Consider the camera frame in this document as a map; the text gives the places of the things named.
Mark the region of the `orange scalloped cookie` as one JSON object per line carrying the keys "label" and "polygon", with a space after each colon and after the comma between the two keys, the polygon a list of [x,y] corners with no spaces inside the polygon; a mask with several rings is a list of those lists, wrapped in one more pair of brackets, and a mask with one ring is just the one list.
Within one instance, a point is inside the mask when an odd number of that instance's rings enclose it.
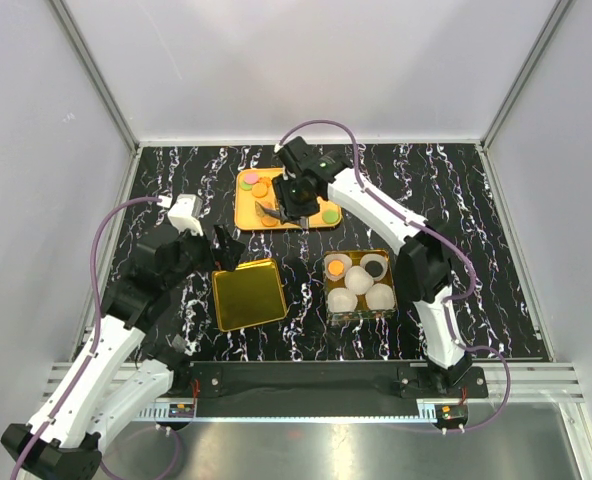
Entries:
{"label": "orange scalloped cookie", "polygon": [[327,273],[330,277],[341,277],[345,272],[344,263],[341,260],[334,259],[327,265]]}

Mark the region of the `black round cookie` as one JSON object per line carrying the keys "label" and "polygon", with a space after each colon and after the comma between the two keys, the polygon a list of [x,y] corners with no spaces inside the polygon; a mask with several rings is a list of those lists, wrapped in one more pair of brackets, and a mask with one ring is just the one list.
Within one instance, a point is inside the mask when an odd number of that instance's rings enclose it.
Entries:
{"label": "black round cookie", "polygon": [[374,278],[379,277],[383,271],[384,267],[379,261],[370,260],[364,266],[364,269]]}

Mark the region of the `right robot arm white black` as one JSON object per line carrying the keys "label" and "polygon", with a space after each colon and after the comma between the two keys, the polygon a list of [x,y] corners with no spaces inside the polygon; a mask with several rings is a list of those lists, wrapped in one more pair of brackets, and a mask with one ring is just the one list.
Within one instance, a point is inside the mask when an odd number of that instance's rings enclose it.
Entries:
{"label": "right robot arm white black", "polygon": [[380,236],[395,254],[393,280],[398,299],[415,306],[426,339],[433,390],[452,396],[472,366],[458,332],[452,270],[457,249],[438,226],[377,189],[339,152],[321,154],[302,137],[278,144],[283,172],[272,179],[282,223],[300,224],[320,210],[320,199],[340,206]]}

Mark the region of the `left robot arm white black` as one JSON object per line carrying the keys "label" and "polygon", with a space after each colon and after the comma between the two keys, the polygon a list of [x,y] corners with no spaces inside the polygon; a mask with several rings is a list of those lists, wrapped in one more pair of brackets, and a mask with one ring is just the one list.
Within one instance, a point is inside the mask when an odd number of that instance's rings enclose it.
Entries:
{"label": "left robot arm white black", "polygon": [[56,390],[27,423],[4,431],[1,443],[16,471],[39,479],[91,479],[107,447],[140,411],[164,394],[179,396],[190,388],[192,372],[183,354],[165,345],[117,390],[107,391],[123,362],[155,329],[178,285],[194,272],[236,269],[245,244],[221,225],[214,232],[212,242],[161,224],[139,239]]}

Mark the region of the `green round cookie right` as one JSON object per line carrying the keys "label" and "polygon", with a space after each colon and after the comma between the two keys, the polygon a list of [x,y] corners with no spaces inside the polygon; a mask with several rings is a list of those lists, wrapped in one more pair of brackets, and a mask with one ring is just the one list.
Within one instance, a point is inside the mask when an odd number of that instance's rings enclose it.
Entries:
{"label": "green round cookie right", "polygon": [[335,210],[326,210],[322,213],[322,219],[326,224],[333,224],[339,220],[339,213]]}

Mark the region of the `gold tin lid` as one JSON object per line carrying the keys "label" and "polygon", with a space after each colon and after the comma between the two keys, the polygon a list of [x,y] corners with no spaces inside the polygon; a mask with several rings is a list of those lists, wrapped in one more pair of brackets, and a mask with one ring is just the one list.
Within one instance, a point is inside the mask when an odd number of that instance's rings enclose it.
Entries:
{"label": "gold tin lid", "polygon": [[280,321],[287,315],[278,265],[272,258],[241,263],[234,271],[214,272],[212,286],[221,332]]}

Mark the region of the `yellow plastic tray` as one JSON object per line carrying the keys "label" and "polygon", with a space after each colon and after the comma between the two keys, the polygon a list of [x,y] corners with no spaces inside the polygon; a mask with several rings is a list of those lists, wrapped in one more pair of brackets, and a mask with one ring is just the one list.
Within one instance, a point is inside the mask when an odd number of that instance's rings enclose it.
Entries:
{"label": "yellow plastic tray", "polygon": [[[245,191],[241,188],[241,183],[244,181],[244,176],[247,173],[255,172],[258,175],[258,181],[261,177],[269,177],[271,180],[280,175],[282,173],[282,169],[280,167],[273,167],[273,168],[250,168],[245,169],[241,173],[237,175],[236,179],[236,189],[235,189],[235,205],[234,205],[234,222],[237,228],[241,231],[261,231],[261,230],[301,230],[295,227],[287,227],[287,228],[279,228],[277,225],[274,227],[266,227],[261,222],[261,217],[256,214],[255,211],[255,202],[256,201],[266,201],[270,202],[273,207],[278,206],[278,202],[276,196],[274,194],[273,188],[268,187],[268,193],[263,198],[256,198],[252,195],[251,191]],[[338,226],[342,219],[342,210],[341,208],[330,202],[325,200],[318,200],[318,204],[320,207],[320,211],[309,217],[309,229],[331,229]],[[322,213],[326,210],[335,210],[339,213],[339,220],[333,224],[326,224],[322,219]]]}

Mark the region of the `pink round cookie left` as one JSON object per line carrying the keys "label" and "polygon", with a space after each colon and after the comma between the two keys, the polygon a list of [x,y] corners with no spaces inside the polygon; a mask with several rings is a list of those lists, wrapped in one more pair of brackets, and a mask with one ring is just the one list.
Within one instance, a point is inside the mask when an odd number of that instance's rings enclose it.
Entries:
{"label": "pink round cookie left", "polygon": [[244,182],[250,185],[255,184],[258,181],[258,175],[255,172],[247,173],[244,176]]}

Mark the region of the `white paper cup top-left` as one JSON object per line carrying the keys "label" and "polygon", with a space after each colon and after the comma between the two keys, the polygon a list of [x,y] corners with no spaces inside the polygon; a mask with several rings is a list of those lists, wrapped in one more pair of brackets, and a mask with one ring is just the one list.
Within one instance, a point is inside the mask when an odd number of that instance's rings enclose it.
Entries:
{"label": "white paper cup top-left", "polygon": [[[334,259],[341,260],[344,263],[345,272],[341,277],[330,277],[329,274],[327,273],[327,265],[330,261],[332,261]],[[325,276],[327,277],[327,279],[332,282],[342,280],[344,278],[345,274],[347,273],[347,271],[352,266],[353,266],[353,264],[352,264],[351,258],[348,255],[343,254],[343,253],[330,253],[330,254],[326,255],[324,258],[324,273],[325,273]]]}

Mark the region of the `white paper cup top-right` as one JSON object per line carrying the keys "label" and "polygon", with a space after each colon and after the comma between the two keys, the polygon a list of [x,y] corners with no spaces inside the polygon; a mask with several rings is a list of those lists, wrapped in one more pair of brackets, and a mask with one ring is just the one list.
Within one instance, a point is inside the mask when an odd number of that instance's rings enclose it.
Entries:
{"label": "white paper cup top-right", "polygon": [[[364,266],[367,262],[369,262],[370,260],[375,260],[375,261],[379,261],[382,266],[384,267],[384,271],[383,273],[379,276],[379,277],[372,277],[365,269]],[[385,256],[383,256],[382,254],[377,254],[377,253],[367,253],[365,254],[361,260],[360,260],[360,267],[363,268],[371,277],[375,282],[379,282],[380,280],[382,280],[385,275],[387,274],[387,271],[389,269],[389,263],[388,260]]]}

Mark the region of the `gold square cookie tin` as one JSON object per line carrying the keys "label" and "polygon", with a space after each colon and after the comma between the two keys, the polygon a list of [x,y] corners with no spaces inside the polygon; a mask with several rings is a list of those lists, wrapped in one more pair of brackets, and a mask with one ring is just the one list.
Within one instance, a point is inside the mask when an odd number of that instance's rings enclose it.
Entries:
{"label": "gold square cookie tin", "polygon": [[[330,252],[325,253],[324,258],[326,255],[328,255],[330,253],[343,253],[343,254],[348,255],[352,260],[353,266],[360,265],[361,258],[367,253],[382,254],[388,260],[389,269],[388,269],[385,277],[382,280],[380,280],[379,282],[374,281],[374,284],[378,284],[378,283],[387,284],[393,289],[393,292],[395,294],[394,282],[393,282],[393,276],[392,276],[392,268],[390,266],[390,259],[389,259],[389,256],[385,250],[330,251]],[[347,312],[347,313],[330,313],[328,311],[328,307],[327,307],[328,293],[334,288],[346,288],[346,287],[345,287],[345,283],[344,283],[344,278],[342,280],[335,281],[335,282],[332,282],[327,279],[327,277],[325,276],[325,273],[324,273],[324,258],[323,258],[323,276],[324,276],[325,305],[326,305],[326,311],[327,311],[327,321],[330,324],[340,324],[343,322],[350,322],[350,321],[378,320],[378,319],[382,319],[382,318],[392,314],[397,309],[397,300],[396,300],[395,308],[392,310],[369,310],[366,305],[366,302],[365,302],[365,294],[364,294],[364,295],[357,296],[358,305],[354,311]]]}

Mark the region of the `white paper cup bottom-left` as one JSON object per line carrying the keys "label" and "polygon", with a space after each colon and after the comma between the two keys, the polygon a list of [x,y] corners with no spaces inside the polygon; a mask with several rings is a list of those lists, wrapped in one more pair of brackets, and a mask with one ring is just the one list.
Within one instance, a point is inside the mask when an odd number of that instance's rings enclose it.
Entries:
{"label": "white paper cup bottom-left", "polygon": [[330,313],[352,312],[357,305],[357,295],[347,288],[334,288],[327,295],[327,307]]}

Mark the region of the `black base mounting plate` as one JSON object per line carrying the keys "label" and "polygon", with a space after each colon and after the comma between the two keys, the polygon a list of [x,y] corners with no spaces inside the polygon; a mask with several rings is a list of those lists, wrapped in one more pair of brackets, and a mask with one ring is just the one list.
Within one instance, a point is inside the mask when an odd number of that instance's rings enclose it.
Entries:
{"label": "black base mounting plate", "polygon": [[403,398],[486,399],[484,370],[472,366],[449,386],[421,361],[190,362],[174,372],[173,394],[203,398],[272,389],[367,390]]}

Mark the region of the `left electronics board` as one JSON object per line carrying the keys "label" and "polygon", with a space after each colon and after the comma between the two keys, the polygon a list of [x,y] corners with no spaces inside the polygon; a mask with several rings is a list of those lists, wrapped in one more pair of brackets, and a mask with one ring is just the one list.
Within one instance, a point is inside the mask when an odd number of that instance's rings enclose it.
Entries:
{"label": "left electronics board", "polygon": [[195,407],[189,403],[172,403],[169,405],[170,418],[193,418]]}

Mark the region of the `right electronics board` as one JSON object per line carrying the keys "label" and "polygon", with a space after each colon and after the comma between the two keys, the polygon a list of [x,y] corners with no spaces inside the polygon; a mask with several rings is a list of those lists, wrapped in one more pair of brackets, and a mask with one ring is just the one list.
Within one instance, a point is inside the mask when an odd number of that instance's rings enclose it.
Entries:
{"label": "right electronics board", "polygon": [[462,417],[465,415],[465,411],[463,405],[444,405],[441,407],[441,416],[445,419]]}

